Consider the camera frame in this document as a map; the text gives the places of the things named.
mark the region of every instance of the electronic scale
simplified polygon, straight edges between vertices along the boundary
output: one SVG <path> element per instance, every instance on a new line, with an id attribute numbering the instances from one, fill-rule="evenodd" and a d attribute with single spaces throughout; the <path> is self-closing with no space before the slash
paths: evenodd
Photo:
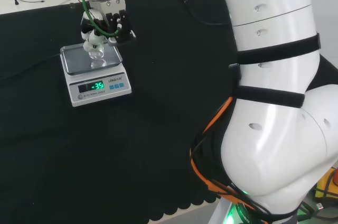
<path id="1" fill-rule="evenodd" d="M 130 94 L 122 58 L 115 46 L 104 44 L 104 56 L 92 59 L 83 43 L 61 48 L 61 62 L 73 107 Z"/>

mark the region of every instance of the black tablecloth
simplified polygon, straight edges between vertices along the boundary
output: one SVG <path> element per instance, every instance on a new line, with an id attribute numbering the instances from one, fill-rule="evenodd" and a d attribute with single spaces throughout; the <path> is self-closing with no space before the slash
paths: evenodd
<path id="1" fill-rule="evenodd" d="M 224 0 L 196 1 L 228 21 Z M 127 12 L 131 95 L 72 108 L 58 58 L 0 84 L 0 223 L 147 223 L 215 200 L 189 148 L 231 94 L 231 27 L 195 22 L 182 0 L 127 0 Z M 0 78 L 81 43 L 81 17 L 80 4 L 1 15 Z M 311 87 L 328 83 L 338 73 L 322 59 Z"/>

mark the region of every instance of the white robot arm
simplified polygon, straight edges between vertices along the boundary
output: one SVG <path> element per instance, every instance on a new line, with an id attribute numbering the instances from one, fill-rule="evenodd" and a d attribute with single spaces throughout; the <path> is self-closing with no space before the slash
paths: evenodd
<path id="1" fill-rule="evenodd" d="M 222 165 L 261 210 L 281 216 L 271 222 L 294 224 L 288 214 L 338 160 L 338 86 L 306 92 L 320 61 L 311 0 L 226 2 L 242 95 L 219 149 Z"/>

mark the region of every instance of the black strap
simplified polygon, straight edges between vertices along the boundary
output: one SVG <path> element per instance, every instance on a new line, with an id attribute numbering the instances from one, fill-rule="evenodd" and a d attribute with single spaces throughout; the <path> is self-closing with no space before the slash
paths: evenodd
<path id="1" fill-rule="evenodd" d="M 286 214 L 272 214 L 272 215 L 268 215 L 268 214 L 264 214 L 264 213 L 260 213 L 257 212 L 255 210 L 252 210 L 251 208 L 247 208 L 247 210 L 256 218 L 260 219 L 260 220 L 264 220 L 267 221 L 268 223 L 273 223 L 275 221 L 279 221 L 279 220 L 284 220 L 287 219 L 289 217 L 292 217 L 293 215 L 297 214 L 298 209 L 301 207 L 301 205 L 299 205 L 299 207 L 297 207 L 296 210 L 290 212 L 290 213 L 286 213 Z"/>
<path id="2" fill-rule="evenodd" d="M 235 97 L 242 100 L 264 102 L 293 108 L 301 108 L 305 95 L 266 88 L 238 86 L 234 93 Z"/>
<path id="3" fill-rule="evenodd" d="M 321 48 L 319 34 L 296 42 L 237 52 L 239 64 L 265 63 L 305 55 Z"/>

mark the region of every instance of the digital display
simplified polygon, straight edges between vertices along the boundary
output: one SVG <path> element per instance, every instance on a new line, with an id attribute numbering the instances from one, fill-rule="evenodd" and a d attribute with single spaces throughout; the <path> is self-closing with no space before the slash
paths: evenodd
<path id="1" fill-rule="evenodd" d="M 84 84 L 84 85 L 80 85 L 79 86 L 79 92 L 83 93 L 83 92 L 88 92 L 88 91 L 92 91 L 92 90 L 98 90 L 98 89 L 102 89 L 104 88 L 105 85 L 103 83 L 103 81 L 97 81 L 97 82 L 91 82 L 88 84 Z"/>

